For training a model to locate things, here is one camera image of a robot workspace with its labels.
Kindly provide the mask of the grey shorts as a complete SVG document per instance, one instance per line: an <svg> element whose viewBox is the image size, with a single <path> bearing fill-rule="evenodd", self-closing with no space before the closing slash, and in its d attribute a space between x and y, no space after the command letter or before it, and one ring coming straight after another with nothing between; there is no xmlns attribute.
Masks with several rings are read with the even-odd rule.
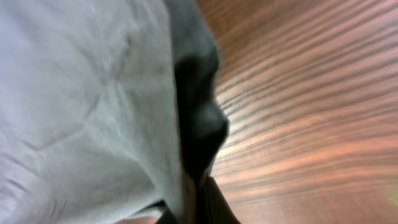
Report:
<svg viewBox="0 0 398 224"><path fill-rule="evenodd" d="M197 223L219 65L196 1L2 1L1 222Z"/></svg>

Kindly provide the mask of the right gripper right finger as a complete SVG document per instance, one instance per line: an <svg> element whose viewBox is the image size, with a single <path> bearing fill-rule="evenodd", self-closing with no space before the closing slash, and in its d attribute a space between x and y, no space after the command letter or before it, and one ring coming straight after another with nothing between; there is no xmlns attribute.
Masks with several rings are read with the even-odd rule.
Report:
<svg viewBox="0 0 398 224"><path fill-rule="evenodd" d="M197 193L198 224L240 224L214 178L206 177Z"/></svg>

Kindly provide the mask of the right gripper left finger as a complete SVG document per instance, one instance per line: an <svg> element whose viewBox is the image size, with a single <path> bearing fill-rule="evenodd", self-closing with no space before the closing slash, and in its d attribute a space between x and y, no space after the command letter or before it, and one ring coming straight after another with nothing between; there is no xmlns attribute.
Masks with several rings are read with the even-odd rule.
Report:
<svg viewBox="0 0 398 224"><path fill-rule="evenodd" d="M170 209L167 208L155 224L178 224L178 220L174 217Z"/></svg>

